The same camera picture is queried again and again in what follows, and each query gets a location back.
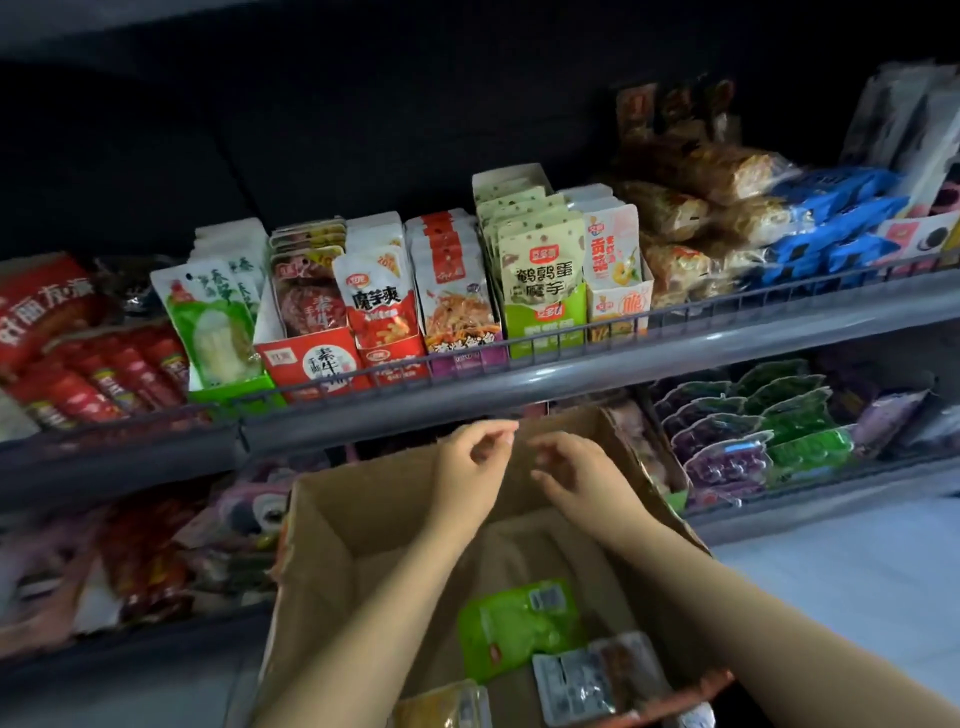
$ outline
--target human hand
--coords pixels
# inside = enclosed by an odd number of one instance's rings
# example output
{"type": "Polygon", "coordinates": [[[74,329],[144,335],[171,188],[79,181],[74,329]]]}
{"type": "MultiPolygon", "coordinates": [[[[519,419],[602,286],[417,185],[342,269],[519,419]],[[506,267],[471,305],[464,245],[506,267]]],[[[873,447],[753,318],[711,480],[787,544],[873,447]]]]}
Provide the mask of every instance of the human hand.
{"type": "Polygon", "coordinates": [[[514,449],[515,420],[459,427],[440,444],[427,529],[466,548],[490,514],[514,449]]]}
{"type": "Polygon", "coordinates": [[[638,528],[656,523],[627,478],[592,440],[548,432],[530,441],[538,450],[530,475],[578,528],[614,551],[638,528]]]}

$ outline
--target cardboard box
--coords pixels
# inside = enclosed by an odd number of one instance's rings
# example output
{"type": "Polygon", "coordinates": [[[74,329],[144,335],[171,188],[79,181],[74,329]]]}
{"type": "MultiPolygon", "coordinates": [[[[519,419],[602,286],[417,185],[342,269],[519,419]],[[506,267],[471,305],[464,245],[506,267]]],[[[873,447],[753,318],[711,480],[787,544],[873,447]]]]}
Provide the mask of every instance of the cardboard box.
{"type": "MultiPolygon", "coordinates": [[[[530,482],[535,452],[525,443],[556,429],[598,442],[649,511],[706,550],[646,481],[633,451],[599,409],[524,421],[497,503],[446,584],[402,697],[463,679],[456,617],[469,599],[545,578],[564,578],[570,585],[589,638],[638,628],[649,634],[674,687],[719,667],[664,595],[570,525],[530,482]]],[[[409,449],[298,481],[258,710],[272,704],[305,662],[334,639],[418,534],[430,505],[435,456],[436,446],[409,449]]],[[[530,666],[500,675],[487,687],[497,728],[543,724],[530,666]]]]}

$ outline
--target purple snack package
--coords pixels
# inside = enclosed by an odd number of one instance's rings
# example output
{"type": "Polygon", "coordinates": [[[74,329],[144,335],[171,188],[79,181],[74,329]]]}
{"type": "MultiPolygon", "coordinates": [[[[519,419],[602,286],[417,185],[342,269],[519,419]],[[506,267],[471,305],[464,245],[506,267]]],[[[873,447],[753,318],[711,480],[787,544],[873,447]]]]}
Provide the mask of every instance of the purple snack package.
{"type": "Polygon", "coordinates": [[[703,448],[725,440],[736,440],[756,432],[763,424],[758,415],[736,415],[718,412],[681,430],[670,440],[670,447],[680,462],[685,463],[703,448]]]}
{"type": "Polygon", "coordinates": [[[684,463],[694,488],[714,488],[734,483],[763,485],[773,467],[767,454],[770,430],[754,432],[736,440],[707,445],[684,463]]]}

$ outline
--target finger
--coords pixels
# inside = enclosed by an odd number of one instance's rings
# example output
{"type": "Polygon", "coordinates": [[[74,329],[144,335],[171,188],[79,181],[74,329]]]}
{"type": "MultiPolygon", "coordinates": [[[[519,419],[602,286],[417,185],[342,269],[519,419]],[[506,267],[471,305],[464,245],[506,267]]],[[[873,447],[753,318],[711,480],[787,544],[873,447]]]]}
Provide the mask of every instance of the finger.
{"type": "Polygon", "coordinates": [[[544,471],[530,471],[530,477],[540,486],[547,500],[557,506],[562,513],[566,513],[567,509],[573,506],[573,494],[557,482],[557,478],[553,475],[544,471]]]}
{"type": "Polygon", "coordinates": [[[503,432],[513,434],[519,426],[517,420],[479,420],[458,427],[450,436],[450,445],[471,452],[485,437],[495,437],[503,432]]]}

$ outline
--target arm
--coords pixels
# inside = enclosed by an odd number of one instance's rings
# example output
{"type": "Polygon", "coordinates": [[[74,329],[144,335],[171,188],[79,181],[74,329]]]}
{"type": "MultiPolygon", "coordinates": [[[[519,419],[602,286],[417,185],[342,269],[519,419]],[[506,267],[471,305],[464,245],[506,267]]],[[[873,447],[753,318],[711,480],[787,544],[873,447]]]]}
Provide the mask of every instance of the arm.
{"type": "Polygon", "coordinates": [[[532,473],[568,519],[688,616],[778,726],[960,724],[960,711],[890,663],[768,595],[654,519],[598,445],[552,433],[532,473]]]}
{"type": "Polygon", "coordinates": [[[422,532],[258,728],[384,727],[446,580],[493,508],[516,426],[497,420],[465,425],[440,446],[422,532]]]}

